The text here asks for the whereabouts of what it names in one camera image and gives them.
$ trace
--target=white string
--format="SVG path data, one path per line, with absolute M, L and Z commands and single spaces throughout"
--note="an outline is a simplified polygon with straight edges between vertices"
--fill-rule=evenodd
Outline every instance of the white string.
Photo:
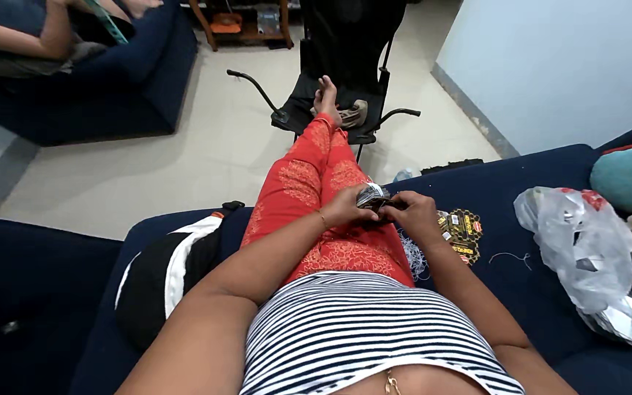
M 377 191 L 377 193 L 379 193 L 380 196 L 384 196 L 384 191 L 382 191 L 382 187 L 374 184 L 374 183 L 367 183 L 367 185 L 371 186 L 374 188 L 375 191 Z
M 423 252 L 418 248 L 413 240 L 404 237 L 402 229 L 399 229 L 398 233 L 399 238 L 402 241 L 402 247 L 404 247 L 404 252 L 406 253 L 406 257 L 409 261 L 409 268 L 411 269 L 411 276 L 414 278 L 414 281 L 429 279 L 430 274 L 426 278 L 421 277 L 421 274 L 428 267 L 428 262 L 426 261 L 426 257 Z
M 510 252 L 500 252 L 498 254 L 494 254 L 492 255 L 491 258 L 489 258 L 489 262 L 488 263 L 492 263 L 492 259 L 494 259 L 497 255 L 510 255 L 513 256 L 514 258 L 518 259 L 519 261 L 523 261 L 523 264 L 526 265 L 526 267 L 528 268 L 528 270 L 533 271 L 533 269 L 531 269 L 531 266 L 528 265 L 528 263 L 526 262 L 526 259 L 531 257 L 531 254 L 527 253 L 523 256 L 523 259 L 519 258 L 518 256 L 515 256 L 514 254 L 511 254 Z

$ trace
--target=wooden stand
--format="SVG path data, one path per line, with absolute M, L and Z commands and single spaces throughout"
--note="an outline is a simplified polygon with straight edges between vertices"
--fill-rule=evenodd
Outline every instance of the wooden stand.
M 287 8 L 288 0 L 279 0 L 279 33 L 277 34 L 260 34 L 258 32 L 258 25 L 256 22 L 248 21 L 243 22 L 243 26 L 240 33 L 235 34 L 215 34 L 211 31 L 206 17 L 202 13 L 202 9 L 199 7 L 198 0 L 189 0 L 189 6 L 192 7 L 192 11 L 197 15 L 199 22 L 202 23 L 204 33 L 206 33 L 206 40 L 211 49 L 216 52 L 218 45 L 217 39 L 220 40 L 238 40 L 238 41 L 253 41 L 253 40 L 285 40 L 286 48 L 291 49 L 294 46 L 291 37 L 289 36 L 289 10 Z

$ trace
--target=bundle of packets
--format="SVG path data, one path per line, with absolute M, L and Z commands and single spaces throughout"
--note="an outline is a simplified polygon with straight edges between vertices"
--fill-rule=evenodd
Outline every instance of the bundle of packets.
M 391 199 L 391 194 L 386 188 L 374 183 L 367 183 L 367 188 L 357 194 L 357 203 L 360 209 L 368 209 L 374 212 L 379 211 L 382 206 L 394 206 L 401 210 L 406 210 L 406 203 L 395 202 Z
M 399 210 L 406 210 L 403 202 L 395 202 L 386 188 L 368 183 L 367 188 L 357 195 L 356 205 L 361 209 L 379 211 L 384 205 L 391 205 Z M 451 212 L 438 210 L 438 225 L 443 238 L 460 255 L 462 262 L 471 265 L 479 258 L 478 241 L 482 237 L 482 224 L 479 216 L 469 210 L 455 209 Z

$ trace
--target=black bag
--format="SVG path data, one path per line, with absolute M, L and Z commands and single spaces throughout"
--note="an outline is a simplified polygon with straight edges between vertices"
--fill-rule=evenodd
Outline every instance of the black bag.
M 128 341 L 145 351 L 182 297 L 220 262 L 221 225 L 238 201 L 154 241 L 128 263 L 116 293 L 116 321 Z

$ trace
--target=white floor tile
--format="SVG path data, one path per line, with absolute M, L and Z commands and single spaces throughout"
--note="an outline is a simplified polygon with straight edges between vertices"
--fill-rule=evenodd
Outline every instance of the white floor tile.
M 430 75 L 459 3 L 409 5 L 388 63 L 385 111 L 406 107 L 383 124 L 360 164 L 373 180 L 391 182 L 410 167 L 499 156 Z M 301 28 L 292 37 L 298 44 Z M 136 222 L 174 211 L 255 203 L 271 164 L 294 135 L 270 126 L 271 110 L 249 82 L 257 79 L 280 106 L 299 74 L 292 50 L 201 45 L 180 126 L 172 136 L 43 148 L 0 209 L 0 218 L 122 239 Z

